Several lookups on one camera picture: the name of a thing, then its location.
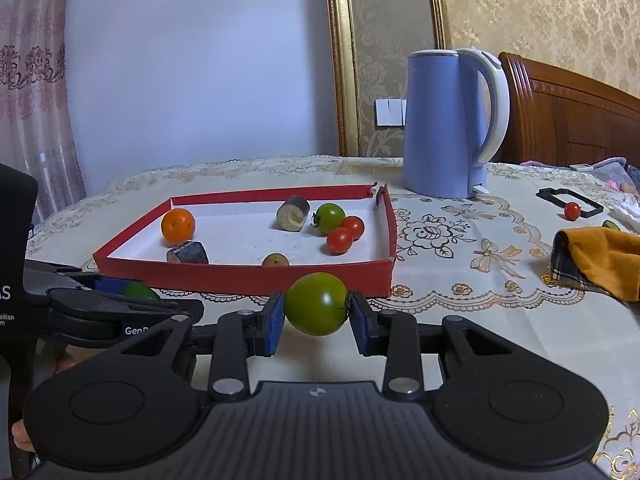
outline picture frame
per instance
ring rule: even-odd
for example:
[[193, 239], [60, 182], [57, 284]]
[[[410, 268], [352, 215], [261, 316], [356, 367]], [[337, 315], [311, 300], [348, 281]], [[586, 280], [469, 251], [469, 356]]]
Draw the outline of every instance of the picture frame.
[[[446, 0], [430, 0], [436, 48], [451, 48]], [[338, 129], [338, 154], [363, 156], [359, 121], [358, 69], [351, 0], [327, 0]]]

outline bed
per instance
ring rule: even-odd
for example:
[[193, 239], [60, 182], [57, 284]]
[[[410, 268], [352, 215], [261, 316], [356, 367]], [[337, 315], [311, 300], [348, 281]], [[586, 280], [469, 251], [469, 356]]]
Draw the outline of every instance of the bed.
[[499, 160], [567, 166], [624, 156], [640, 166], [640, 99], [516, 54], [499, 57], [511, 96]]

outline orange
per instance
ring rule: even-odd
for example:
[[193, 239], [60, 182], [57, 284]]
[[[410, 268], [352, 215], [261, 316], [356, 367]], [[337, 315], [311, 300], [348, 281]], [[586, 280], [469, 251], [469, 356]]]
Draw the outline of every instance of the orange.
[[162, 236], [171, 245], [180, 245], [193, 239], [196, 232], [196, 219], [186, 209], [171, 209], [162, 218], [160, 224]]

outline patterned wallpaper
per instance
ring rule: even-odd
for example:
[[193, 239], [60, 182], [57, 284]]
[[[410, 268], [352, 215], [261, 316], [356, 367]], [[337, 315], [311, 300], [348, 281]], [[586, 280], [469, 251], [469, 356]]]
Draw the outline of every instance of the patterned wallpaper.
[[514, 52], [640, 97], [640, 0], [447, 0], [455, 48]]
[[401, 156], [402, 128], [376, 126], [375, 99], [404, 98], [406, 60], [434, 48], [430, 0], [351, 0], [363, 156]]

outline red box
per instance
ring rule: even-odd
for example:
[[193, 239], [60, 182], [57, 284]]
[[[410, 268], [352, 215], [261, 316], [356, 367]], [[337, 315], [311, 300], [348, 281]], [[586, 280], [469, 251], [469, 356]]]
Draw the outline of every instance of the red box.
[[[386, 186], [374, 195], [375, 187], [298, 187], [172, 197], [98, 249], [94, 260], [107, 276], [141, 280], [155, 288], [268, 296], [286, 292], [306, 274], [329, 272], [368, 298], [387, 297], [396, 260], [396, 218]], [[275, 224], [277, 209], [294, 194], [311, 205], [299, 233], [285, 232]], [[364, 235], [346, 254], [329, 255], [324, 237], [310, 225], [311, 213], [323, 202], [338, 203], [347, 215], [356, 214], [365, 221]], [[174, 207], [187, 208], [195, 216], [194, 240], [206, 248], [208, 265], [166, 262], [168, 247], [159, 224]], [[262, 259], [274, 252], [285, 254], [290, 266], [261, 266]]]

